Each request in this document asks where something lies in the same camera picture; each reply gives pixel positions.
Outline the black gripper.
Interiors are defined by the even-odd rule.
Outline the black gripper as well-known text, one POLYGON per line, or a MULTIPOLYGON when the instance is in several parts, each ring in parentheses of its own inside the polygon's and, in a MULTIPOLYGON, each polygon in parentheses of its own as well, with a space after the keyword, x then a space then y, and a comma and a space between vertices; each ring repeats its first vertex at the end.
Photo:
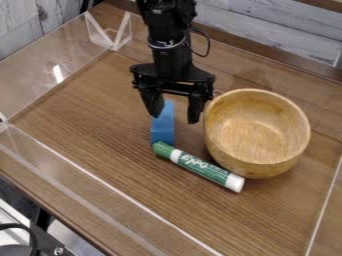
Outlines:
POLYGON ((160 116, 164 108, 163 93, 188 96, 188 123, 199 121, 206 100, 214 97, 215 76, 199 69, 194 64, 184 70, 179 77, 163 77, 152 63, 138 64, 130 67, 134 74, 134 88, 140 97, 150 115, 160 116))

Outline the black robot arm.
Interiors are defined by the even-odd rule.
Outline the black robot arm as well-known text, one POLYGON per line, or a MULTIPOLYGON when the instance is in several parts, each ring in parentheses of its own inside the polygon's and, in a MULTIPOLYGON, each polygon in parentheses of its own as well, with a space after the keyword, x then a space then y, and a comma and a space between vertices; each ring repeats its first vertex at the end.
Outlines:
POLYGON ((195 0, 136 0, 143 22, 148 28, 147 42, 154 62, 130 67, 134 74, 132 85, 139 91, 150 115, 160 116, 164 108, 164 94, 188 99, 187 120, 199 121, 206 102, 214 98, 215 76, 194 65, 192 55, 206 57, 194 51, 191 32, 207 33, 192 25, 196 17, 195 0))

